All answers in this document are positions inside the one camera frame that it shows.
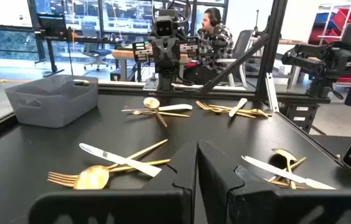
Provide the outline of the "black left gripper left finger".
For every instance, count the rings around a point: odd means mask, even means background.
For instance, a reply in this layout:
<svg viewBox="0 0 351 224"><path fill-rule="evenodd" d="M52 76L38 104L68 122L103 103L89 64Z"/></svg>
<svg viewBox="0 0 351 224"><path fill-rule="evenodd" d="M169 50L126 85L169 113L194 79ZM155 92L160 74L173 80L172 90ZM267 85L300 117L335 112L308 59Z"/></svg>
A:
<svg viewBox="0 0 351 224"><path fill-rule="evenodd" d="M42 195L28 224L193 224L198 149L189 141L140 189Z"/></svg>

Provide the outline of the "white wall board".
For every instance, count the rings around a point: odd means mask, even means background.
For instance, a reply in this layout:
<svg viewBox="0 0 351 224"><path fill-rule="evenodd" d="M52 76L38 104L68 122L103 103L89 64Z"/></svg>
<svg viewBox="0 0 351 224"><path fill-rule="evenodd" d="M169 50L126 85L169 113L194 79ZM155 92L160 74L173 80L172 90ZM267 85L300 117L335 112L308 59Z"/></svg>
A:
<svg viewBox="0 0 351 224"><path fill-rule="evenodd" d="M0 26L31 27L27 0L0 0Z"/></svg>

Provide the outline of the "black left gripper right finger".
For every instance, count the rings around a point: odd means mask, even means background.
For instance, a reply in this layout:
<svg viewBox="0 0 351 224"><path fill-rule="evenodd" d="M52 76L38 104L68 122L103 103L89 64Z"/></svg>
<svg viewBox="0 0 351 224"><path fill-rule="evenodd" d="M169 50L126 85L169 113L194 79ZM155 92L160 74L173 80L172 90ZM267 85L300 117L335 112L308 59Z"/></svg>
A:
<svg viewBox="0 0 351 224"><path fill-rule="evenodd" d="M351 189L281 189L208 141L197 150L209 224L351 224Z"/></svg>

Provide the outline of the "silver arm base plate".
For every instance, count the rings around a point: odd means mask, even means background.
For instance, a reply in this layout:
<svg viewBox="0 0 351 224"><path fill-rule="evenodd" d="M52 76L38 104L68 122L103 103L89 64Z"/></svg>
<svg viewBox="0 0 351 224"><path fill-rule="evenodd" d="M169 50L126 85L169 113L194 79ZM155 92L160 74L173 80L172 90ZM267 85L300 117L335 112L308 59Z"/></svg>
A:
<svg viewBox="0 0 351 224"><path fill-rule="evenodd" d="M159 89L159 84L159 74L153 73L152 76L145 81L143 90L157 91Z"/></svg>

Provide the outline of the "wooden desk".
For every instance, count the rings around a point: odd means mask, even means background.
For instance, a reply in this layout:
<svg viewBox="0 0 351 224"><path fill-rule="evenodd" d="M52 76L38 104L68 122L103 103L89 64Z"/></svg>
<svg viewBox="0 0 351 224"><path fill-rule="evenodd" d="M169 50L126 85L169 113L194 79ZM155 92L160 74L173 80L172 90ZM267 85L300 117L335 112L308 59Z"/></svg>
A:
<svg viewBox="0 0 351 224"><path fill-rule="evenodd" d="M127 60L134 61L134 55L132 50L120 50L116 49L112 51L112 56L118 61L120 67L120 81L127 80ZM187 54L180 55L180 74L182 75L184 65L191 62L191 58L188 58Z"/></svg>

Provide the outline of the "grey office chair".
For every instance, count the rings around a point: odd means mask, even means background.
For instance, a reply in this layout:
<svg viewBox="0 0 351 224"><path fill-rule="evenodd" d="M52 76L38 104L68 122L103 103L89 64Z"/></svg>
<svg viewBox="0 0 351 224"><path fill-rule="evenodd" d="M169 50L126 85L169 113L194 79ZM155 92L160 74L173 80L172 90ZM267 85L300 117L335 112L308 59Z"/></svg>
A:
<svg viewBox="0 0 351 224"><path fill-rule="evenodd" d="M227 67L230 66L239 56L244 54L250 46L250 38L254 30L243 30L240 32L236 44L233 49L232 58L218 59L218 63L222 63ZM232 72L220 82L221 86L242 86L247 87L245 65L243 62L238 68L234 68Z"/></svg>

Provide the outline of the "blue storage bin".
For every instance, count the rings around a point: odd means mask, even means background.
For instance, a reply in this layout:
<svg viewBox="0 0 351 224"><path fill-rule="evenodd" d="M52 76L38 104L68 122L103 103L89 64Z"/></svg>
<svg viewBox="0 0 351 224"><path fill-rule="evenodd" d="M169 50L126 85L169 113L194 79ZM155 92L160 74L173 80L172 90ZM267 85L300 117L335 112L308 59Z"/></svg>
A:
<svg viewBox="0 0 351 224"><path fill-rule="evenodd" d="M314 25L325 25L326 22L330 23L334 15L334 12L317 13L314 20Z"/></svg>

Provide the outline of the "black headphones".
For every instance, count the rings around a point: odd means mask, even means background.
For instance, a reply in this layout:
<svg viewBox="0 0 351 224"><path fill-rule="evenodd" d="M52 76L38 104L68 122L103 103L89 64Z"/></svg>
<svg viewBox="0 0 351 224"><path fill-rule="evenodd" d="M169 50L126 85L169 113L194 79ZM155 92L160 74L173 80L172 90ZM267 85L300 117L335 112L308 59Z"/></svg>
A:
<svg viewBox="0 0 351 224"><path fill-rule="evenodd" d="M215 27L216 25L218 25L222 22L220 10L217 9L216 7L211 7L209 9L207 9L207 13L210 14L210 16L209 16L210 24L213 27Z"/></svg>

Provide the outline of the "person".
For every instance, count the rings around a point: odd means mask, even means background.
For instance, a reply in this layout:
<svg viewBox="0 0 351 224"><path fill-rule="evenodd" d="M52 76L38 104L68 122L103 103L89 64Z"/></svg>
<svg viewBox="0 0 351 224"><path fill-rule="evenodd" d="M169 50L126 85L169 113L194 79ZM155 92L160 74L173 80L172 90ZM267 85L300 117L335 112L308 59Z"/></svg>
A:
<svg viewBox="0 0 351 224"><path fill-rule="evenodd" d="M217 60L232 58L233 54L233 36L229 28L223 22L213 27L209 16L206 9L202 27L197 31L200 46L195 65L184 68L184 79L195 85L204 85L223 72L227 66Z"/></svg>

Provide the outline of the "blue office chair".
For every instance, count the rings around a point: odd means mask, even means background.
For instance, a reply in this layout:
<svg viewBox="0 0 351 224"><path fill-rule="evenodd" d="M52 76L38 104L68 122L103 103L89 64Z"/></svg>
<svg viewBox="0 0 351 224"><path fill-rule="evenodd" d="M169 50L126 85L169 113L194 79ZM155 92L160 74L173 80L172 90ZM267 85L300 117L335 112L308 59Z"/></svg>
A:
<svg viewBox="0 0 351 224"><path fill-rule="evenodd" d="M95 30L95 26L82 25L82 36L97 39L98 34ZM109 63L105 61L105 58L110 53L110 50L100 49L100 44L98 42L85 42L82 54L93 58L94 61L84 64L83 68L86 70L88 65L92 66L96 64L96 70L99 71L100 65L106 65L106 67L108 67Z"/></svg>

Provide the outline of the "black standing desk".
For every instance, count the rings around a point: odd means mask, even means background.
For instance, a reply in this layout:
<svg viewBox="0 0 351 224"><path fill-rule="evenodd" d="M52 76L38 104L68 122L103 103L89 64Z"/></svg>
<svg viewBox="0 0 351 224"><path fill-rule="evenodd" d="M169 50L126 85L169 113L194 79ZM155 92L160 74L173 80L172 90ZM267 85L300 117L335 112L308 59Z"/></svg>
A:
<svg viewBox="0 0 351 224"><path fill-rule="evenodd" d="M41 37L39 31L35 31L35 34L37 34L37 36L40 37L41 39L44 39L44 38ZM45 40L47 42L48 51L49 51L49 59L50 59L51 67L52 67L52 73L50 75L48 75L48 77L63 71L63 70L58 70L57 66L55 65L55 57L54 57L54 52L53 52L53 49L52 49L52 41L53 40L55 40L55 41L65 41L68 44L68 47L70 46L69 43L71 43L71 42L83 42L83 43L85 43L85 42L98 42L100 45L103 45L103 44L120 45L122 43L122 41L123 41L122 39L119 39L119 38L116 38L116 37L114 37L114 38L110 37L108 39L106 37L99 37L99 35L98 35L97 39L92 39L90 37L84 37L82 35L74 34L73 32L71 32L70 28L67 29L67 38L66 39L63 39L63 40L59 40L59 39L45 39Z"/></svg>

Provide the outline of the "grey plastic bin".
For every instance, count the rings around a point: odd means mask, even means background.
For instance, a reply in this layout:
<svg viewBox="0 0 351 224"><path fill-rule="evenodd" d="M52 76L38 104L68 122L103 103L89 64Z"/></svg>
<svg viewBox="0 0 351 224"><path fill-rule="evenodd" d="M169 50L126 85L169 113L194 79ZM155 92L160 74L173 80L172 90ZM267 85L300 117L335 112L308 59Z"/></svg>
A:
<svg viewBox="0 0 351 224"><path fill-rule="evenodd" d="M98 104L98 79L54 75L5 89L21 124L61 128Z"/></svg>

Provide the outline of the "black control box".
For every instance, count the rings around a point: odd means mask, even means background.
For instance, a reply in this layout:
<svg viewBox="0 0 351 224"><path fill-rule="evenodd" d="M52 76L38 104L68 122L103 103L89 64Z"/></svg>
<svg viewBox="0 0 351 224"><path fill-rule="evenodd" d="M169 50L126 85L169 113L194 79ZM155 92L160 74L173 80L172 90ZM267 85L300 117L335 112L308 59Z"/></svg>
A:
<svg viewBox="0 0 351 224"><path fill-rule="evenodd" d="M281 103L279 112L298 128L309 133L319 105L317 103L286 102Z"/></svg>

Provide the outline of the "silver metal bracket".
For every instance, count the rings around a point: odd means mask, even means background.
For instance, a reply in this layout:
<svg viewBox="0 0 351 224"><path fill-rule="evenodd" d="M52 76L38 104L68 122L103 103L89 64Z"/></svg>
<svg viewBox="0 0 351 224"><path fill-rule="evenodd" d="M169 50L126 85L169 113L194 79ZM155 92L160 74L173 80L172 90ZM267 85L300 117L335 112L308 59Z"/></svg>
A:
<svg viewBox="0 0 351 224"><path fill-rule="evenodd" d="M279 112L278 99L276 95L276 89L275 89L274 78L272 76L272 73L266 74L265 81L266 81L266 89L268 94L269 106L273 112Z"/></svg>

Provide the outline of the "cream-handled silver knife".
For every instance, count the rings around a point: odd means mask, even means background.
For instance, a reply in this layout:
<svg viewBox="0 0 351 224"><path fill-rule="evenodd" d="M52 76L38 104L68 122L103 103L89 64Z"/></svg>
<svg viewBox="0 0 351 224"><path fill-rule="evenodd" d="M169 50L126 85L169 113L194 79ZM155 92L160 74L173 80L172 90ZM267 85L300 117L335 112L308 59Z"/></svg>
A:
<svg viewBox="0 0 351 224"><path fill-rule="evenodd" d="M233 117L236 112L246 104L248 100L246 98L241 98L236 106L234 106L228 113L229 117Z"/></svg>
<svg viewBox="0 0 351 224"><path fill-rule="evenodd" d="M316 180L312 180L312 179L308 179L308 178L304 178L304 177L301 177L301 176L298 176L296 174L293 174L293 173L290 173L290 172L287 172L285 170L282 170L282 169L279 169L275 166L272 166L270 164L267 164L263 161L259 161L255 158L252 158L250 156L241 156L242 159L244 159L245 161L249 162L250 164L253 164L254 166L256 167L259 167L263 170L266 170L268 172L271 172L273 174L276 174L276 175L279 175L281 177L285 177L289 180L293 180L297 183L300 183L300 184L306 184L312 188L315 188L315 189L327 189L327 190L335 190L334 187L331 187L329 185L326 185L326 184L323 184L321 182L318 182Z"/></svg>
<svg viewBox="0 0 351 224"><path fill-rule="evenodd" d="M160 106L158 107L159 111L175 111L175 110L192 110L193 106L188 104L178 104L178 105L170 105L170 106ZM137 108L137 109L123 109L122 112L129 111L154 111L154 109L149 108Z"/></svg>
<svg viewBox="0 0 351 224"><path fill-rule="evenodd" d="M102 159L106 159L107 161L111 161L114 162L115 164L127 164L129 166L131 166L132 168L135 168L137 170L140 170L141 172L150 175L151 177L155 177L156 175L158 175L158 173L160 173L161 168L158 167L154 167L152 165L149 164L145 164L139 161L135 161L134 158L138 157L152 149L154 149L155 147L158 147L159 143L153 145L153 146L149 146L148 148L143 149L142 151L139 151L137 153L134 153L132 156L129 156L127 158L119 156L117 154L113 154L111 152L107 152L104 151L102 149L99 149L97 147L93 147L91 145L85 144L85 143L80 143L79 147L81 149L83 149L84 151L93 154L94 156L100 157Z"/></svg>

